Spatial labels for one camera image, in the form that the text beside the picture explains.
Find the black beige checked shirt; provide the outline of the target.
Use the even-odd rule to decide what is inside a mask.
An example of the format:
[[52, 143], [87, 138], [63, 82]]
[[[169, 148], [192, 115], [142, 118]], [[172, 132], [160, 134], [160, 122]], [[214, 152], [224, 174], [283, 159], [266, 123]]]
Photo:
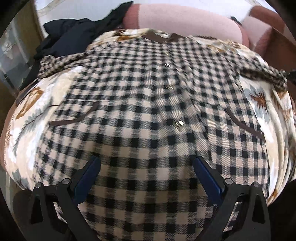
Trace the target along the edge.
[[269, 194], [265, 138], [239, 78], [283, 90], [283, 71], [192, 38], [140, 36], [46, 56], [39, 77], [76, 66], [39, 141], [34, 180], [56, 184], [97, 154], [85, 218], [102, 240], [194, 240], [213, 213], [193, 170], [198, 156]]

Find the cream leaf pattern blanket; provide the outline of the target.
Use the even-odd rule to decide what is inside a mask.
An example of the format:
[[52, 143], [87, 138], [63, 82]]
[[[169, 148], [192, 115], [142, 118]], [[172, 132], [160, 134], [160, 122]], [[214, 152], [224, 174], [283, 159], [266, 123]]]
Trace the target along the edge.
[[[38, 142], [81, 70], [72, 67], [30, 85], [8, 112], [1, 134], [1, 164], [22, 189], [33, 187]], [[239, 83], [266, 139], [268, 203], [272, 203], [295, 180], [295, 104], [287, 90], [277, 90], [262, 78], [241, 75]]]

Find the wooden glass door cabinet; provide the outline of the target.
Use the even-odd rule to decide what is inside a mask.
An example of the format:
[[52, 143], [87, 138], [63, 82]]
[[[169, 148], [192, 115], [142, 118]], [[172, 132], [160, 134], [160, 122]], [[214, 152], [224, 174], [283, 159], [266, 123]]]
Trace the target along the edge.
[[16, 95], [43, 36], [34, 1], [1, 1], [1, 82]]

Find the black garment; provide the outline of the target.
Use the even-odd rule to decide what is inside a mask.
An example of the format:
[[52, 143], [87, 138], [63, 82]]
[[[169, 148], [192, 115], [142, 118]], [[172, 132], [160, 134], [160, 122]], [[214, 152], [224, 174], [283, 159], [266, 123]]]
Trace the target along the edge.
[[105, 18], [98, 21], [84, 18], [81, 20], [52, 20], [45, 23], [44, 28], [48, 36], [36, 48], [34, 64], [20, 90], [35, 81], [40, 69], [40, 62], [45, 56], [61, 57], [84, 52], [97, 37], [121, 26], [125, 14], [132, 4], [133, 1], [122, 3]]

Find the pink fleece pillow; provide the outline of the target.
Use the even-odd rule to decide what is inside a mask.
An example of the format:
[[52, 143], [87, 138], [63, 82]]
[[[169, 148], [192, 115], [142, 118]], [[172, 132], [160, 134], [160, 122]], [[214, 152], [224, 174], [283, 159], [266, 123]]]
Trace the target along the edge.
[[246, 30], [210, 11], [173, 4], [132, 4], [123, 19], [125, 29], [155, 29], [181, 36], [210, 36], [249, 47]]

